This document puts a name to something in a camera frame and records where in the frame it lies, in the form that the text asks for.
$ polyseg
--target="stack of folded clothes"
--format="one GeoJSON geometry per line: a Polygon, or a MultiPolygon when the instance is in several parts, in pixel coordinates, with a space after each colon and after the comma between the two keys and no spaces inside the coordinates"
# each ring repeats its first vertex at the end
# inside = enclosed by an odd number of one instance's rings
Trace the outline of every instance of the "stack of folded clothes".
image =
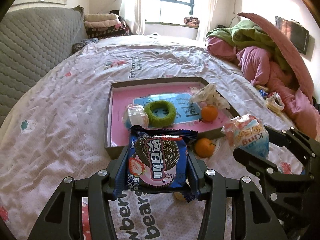
{"type": "Polygon", "coordinates": [[[89,38],[110,38],[128,36],[129,29],[122,17],[114,13],[87,14],[84,26],[89,38]]]}

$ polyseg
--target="metal screw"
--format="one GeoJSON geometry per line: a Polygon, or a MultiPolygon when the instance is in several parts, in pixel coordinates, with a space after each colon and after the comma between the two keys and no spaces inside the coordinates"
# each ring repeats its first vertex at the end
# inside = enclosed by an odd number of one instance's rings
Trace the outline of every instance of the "metal screw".
{"type": "Polygon", "coordinates": [[[278,198],[278,196],[277,196],[276,193],[272,193],[272,194],[270,195],[270,199],[271,199],[272,201],[276,201],[277,198],[278,198]]]}
{"type": "Polygon", "coordinates": [[[251,181],[251,179],[250,179],[249,177],[247,177],[247,176],[244,176],[244,177],[242,178],[242,180],[243,180],[243,182],[245,182],[245,183],[249,183],[249,182],[251,181]]]}
{"type": "Polygon", "coordinates": [[[101,170],[98,172],[98,175],[103,177],[103,176],[106,176],[108,174],[108,172],[106,170],[101,170]]]}
{"type": "Polygon", "coordinates": [[[64,183],[70,183],[72,182],[72,178],[71,177],[66,177],[64,180],[63,180],[64,183]]]}
{"type": "Polygon", "coordinates": [[[207,170],[206,173],[207,173],[209,176],[216,175],[216,172],[215,172],[214,170],[207,170]]]}
{"type": "Polygon", "coordinates": [[[271,168],[271,167],[267,168],[267,173],[272,174],[273,173],[273,168],[271,168]]]}

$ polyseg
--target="king candy package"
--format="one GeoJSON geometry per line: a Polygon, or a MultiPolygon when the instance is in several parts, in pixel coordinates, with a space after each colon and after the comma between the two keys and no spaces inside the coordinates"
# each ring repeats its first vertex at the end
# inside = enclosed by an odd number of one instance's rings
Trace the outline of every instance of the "king candy package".
{"type": "Polygon", "coordinates": [[[154,192],[187,191],[187,145],[196,140],[190,130],[146,130],[131,127],[126,187],[154,192]]]}
{"type": "Polygon", "coordinates": [[[232,150],[241,148],[253,155],[267,158],[269,154],[269,134],[254,116],[245,114],[225,123],[223,132],[232,150]]]}

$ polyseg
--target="bed sheet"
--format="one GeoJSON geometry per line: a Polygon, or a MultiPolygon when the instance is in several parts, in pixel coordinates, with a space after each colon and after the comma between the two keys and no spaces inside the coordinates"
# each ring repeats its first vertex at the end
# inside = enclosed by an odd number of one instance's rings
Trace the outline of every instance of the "bed sheet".
{"type": "MultiPolygon", "coordinates": [[[[64,177],[83,179],[107,167],[110,158],[104,149],[104,118],[113,82],[201,76],[216,83],[239,114],[251,113],[277,130],[293,125],[264,106],[259,92],[238,68],[209,55],[205,48],[186,46],[174,38],[119,38],[89,44],[60,63],[18,101],[0,128],[0,215],[18,240],[27,239],[64,177]],[[141,58],[141,69],[132,70],[132,57],[141,58]],[[110,61],[127,63],[105,69],[110,61]]],[[[207,166],[230,178],[249,176],[258,185],[257,178],[233,159],[226,139],[216,143],[216,153],[204,159],[207,166]]],[[[272,144],[269,160],[285,173],[298,174],[302,169],[290,152],[272,144]]],[[[147,235],[148,239],[197,239],[204,205],[197,200],[180,202],[173,194],[141,192],[123,192],[110,202],[119,240],[145,239],[147,235]],[[130,230],[123,226],[120,215],[123,203],[130,209],[130,230]],[[148,212],[141,213],[143,208],[148,212]],[[152,216],[153,225],[145,224],[146,216],[152,216]]],[[[231,209],[228,199],[225,239],[230,239],[231,209]]],[[[87,224],[85,232],[88,240],[87,224]]]]}

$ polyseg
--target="window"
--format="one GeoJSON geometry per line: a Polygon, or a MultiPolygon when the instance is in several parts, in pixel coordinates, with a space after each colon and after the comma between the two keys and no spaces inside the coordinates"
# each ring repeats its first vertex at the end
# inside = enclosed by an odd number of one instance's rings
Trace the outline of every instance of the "window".
{"type": "Polygon", "coordinates": [[[146,21],[182,24],[194,10],[195,0],[147,0],[146,21]]]}

